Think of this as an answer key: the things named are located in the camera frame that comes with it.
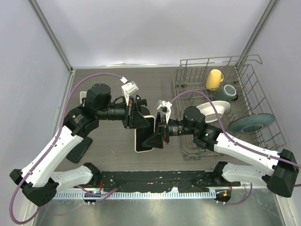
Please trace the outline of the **black round-base phone stand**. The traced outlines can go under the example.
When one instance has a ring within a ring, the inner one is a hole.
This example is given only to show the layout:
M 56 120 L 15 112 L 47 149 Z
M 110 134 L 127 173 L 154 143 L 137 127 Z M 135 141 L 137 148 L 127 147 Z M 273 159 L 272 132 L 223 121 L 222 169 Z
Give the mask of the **black round-base phone stand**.
M 147 100 L 146 99 L 142 99 L 139 95 L 136 95 L 135 96 L 135 102 L 136 102 L 138 111 L 143 116 L 150 115 L 150 111 L 147 108 Z

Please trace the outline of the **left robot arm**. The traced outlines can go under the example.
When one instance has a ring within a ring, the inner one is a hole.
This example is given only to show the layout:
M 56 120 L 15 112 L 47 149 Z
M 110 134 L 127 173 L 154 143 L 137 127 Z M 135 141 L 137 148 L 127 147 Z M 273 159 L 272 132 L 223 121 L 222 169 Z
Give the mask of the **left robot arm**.
M 149 127 L 150 123 L 141 112 L 147 101 L 140 96 L 134 97 L 135 90 L 135 83 L 126 83 L 123 102 L 115 103 L 111 101 L 108 85 L 93 85 L 84 102 L 67 113 L 62 127 L 42 152 L 23 169 L 14 169 L 10 173 L 10 178 L 21 187 L 24 196 L 42 207 L 60 191 L 79 185 L 97 187 L 101 172 L 90 162 L 65 172 L 56 172 L 55 169 L 72 149 L 98 128 L 100 120 L 121 121 L 126 129 Z

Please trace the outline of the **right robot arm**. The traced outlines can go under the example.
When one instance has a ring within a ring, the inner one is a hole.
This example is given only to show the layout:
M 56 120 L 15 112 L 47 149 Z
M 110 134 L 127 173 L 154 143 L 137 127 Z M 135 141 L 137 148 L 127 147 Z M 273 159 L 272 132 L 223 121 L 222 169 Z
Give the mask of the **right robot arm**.
M 252 145 L 235 138 L 222 129 L 205 122 L 205 116 L 195 106 L 184 110 L 182 120 L 167 119 L 158 113 L 154 133 L 144 136 L 141 145 L 163 148 L 170 137 L 192 135 L 193 143 L 203 150 L 222 153 L 245 162 L 235 165 L 220 161 L 212 174 L 213 182 L 223 186 L 227 182 L 247 182 L 265 185 L 271 192 L 286 198 L 292 196 L 300 166 L 294 154 L 283 149 L 281 152 Z

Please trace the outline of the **silver folding phone stand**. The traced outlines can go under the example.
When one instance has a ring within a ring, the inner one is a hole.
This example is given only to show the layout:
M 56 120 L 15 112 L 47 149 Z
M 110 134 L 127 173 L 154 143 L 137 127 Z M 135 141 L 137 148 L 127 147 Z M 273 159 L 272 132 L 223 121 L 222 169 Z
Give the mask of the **silver folding phone stand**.
M 80 101 L 80 104 L 83 104 L 83 99 L 87 97 L 87 92 L 86 91 L 81 91 L 79 93 L 79 101 Z

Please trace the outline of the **black phone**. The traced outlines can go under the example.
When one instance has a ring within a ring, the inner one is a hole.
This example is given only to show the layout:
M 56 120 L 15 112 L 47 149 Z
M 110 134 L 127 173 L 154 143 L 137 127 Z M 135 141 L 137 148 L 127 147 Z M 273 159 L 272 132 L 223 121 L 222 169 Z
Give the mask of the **black phone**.
M 73 163 L 78 163 L 91 144 L 92 139 L 90 137 L 84 138 L 66 155 L 66 159 Z

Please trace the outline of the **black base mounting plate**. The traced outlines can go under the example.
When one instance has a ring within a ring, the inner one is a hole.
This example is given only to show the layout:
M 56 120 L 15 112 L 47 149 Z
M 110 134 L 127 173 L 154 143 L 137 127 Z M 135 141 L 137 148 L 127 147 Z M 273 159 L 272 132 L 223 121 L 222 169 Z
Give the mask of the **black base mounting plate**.
M 240 182 L 215 181 L 212 171 L 103 171 L 94 186 L 81 185 L 85 189 L 102 188 L 109 192 L 114 188 L 122 193 L 163 193 L 178 188 L 180 193 L 207 192 L 211 187 L 239 187 Z

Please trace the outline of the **white bowl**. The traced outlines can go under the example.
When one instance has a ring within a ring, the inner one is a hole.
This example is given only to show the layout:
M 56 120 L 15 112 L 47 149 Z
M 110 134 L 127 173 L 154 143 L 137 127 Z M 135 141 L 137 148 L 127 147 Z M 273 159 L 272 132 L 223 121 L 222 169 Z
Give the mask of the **white bowl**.
M 222 118 L 224 113 L 230 109 L 230 103 L 227 101 L 213 101 L 212 103 L 219 118 Z M 197 108 L 205 116 L 206 123 L 218 121 L 217 115 L 209 102 L 198 105 Z

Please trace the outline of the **yellow mug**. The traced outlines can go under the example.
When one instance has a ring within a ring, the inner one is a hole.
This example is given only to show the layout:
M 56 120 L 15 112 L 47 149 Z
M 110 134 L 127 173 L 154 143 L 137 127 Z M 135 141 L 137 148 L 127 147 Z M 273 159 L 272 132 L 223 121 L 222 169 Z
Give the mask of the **yellow mug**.
M 217 69 L 212 69 L 206 80 L 206 88 L 209 90 L 218 90 L 223 80 L 224 75 L 222 72 Z

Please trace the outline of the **dark green mug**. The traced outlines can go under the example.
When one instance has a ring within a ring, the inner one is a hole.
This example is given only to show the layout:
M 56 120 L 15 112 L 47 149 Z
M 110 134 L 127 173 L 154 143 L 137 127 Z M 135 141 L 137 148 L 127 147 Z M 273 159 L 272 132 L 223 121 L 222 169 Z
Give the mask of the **dark green mug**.
M 225 85 L 215 92 L 214 101 L 233 102 L 238 99 L 237 90 L 231 85 Z

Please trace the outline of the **blue-green plate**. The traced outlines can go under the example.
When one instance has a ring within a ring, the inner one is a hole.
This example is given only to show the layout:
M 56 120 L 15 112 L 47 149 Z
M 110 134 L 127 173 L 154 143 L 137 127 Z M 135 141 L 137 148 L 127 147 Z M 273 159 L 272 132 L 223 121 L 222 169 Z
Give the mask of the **blue-green plate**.
M 270 126 L 276 117 L 269 113 L 258 113 L 239 118 L 228 125 L 228 131 L 233 133 L 252 133 Z

